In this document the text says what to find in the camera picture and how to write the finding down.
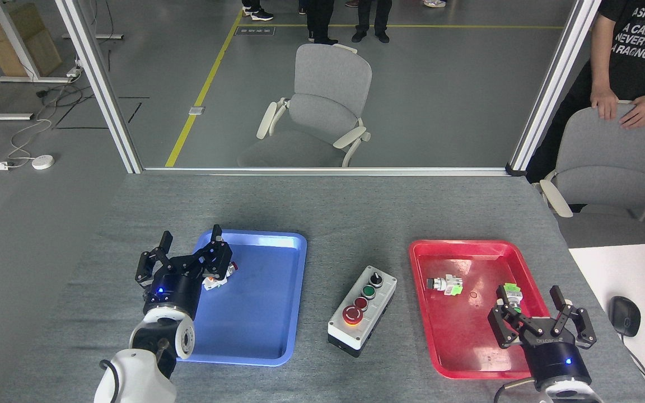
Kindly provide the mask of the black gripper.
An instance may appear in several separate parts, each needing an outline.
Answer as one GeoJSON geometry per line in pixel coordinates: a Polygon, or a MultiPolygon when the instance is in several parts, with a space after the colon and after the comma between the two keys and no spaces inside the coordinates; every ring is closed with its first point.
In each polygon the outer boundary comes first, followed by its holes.
{"type": "Polygon", "coordinates": [[[143,313],[154,308],[172,308],[194,320],[204,278],[223,280],[232,250],[222,238],[222,227],[214,225],[207,245],[192,255],[181,256],[183,275],[168,257],[171,244],[171,232],[164,231],[158,247],[141,253],[135,280],[144,290],[143,313]]]}
{"type": "MultiPolygon", "coordinates": [[[[553,336],[523,334],[523,352],[535,379],[535,388],[547,388],[551,383],[566,380],[590,384],[591,377],[577,348],[589,349],[597,342],[588,311],[576,308],[565,299],[558,285],[552,286],[549,293],[558,310],[550,331],[553,336]],[[576,337],[570,331],[563,331],[569,318],[576,327],[576,337]]],[[[534,331],[533,320],[521,311],[522,299],[521,288],[517,285],[497,288],[497,300],[487,320],[502,349],[519,344],[518,336],[523,331],[534,331]]]]}

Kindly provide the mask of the person's right hand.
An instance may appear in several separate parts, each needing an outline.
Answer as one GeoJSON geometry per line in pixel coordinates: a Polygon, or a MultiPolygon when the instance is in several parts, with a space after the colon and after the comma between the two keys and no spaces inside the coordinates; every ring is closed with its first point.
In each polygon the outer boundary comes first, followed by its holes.
{"type": "Polygon", "coordinates": [[[590,102],[591,107],[598,112],[599,118],[608,121],[616,117],[619,99],[609,85],[593,85],[590,102]]]}

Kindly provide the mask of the person's left hand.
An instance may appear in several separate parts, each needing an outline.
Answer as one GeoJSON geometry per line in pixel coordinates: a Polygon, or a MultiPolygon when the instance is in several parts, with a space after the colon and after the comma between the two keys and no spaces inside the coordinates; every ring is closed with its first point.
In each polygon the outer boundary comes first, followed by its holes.
{"type": "Polygon", "coordinates": [[[624,129],[637,129],[645,126],[645,95],[635,99],[634,108],[620,118],[620,127],[624,129]]]}

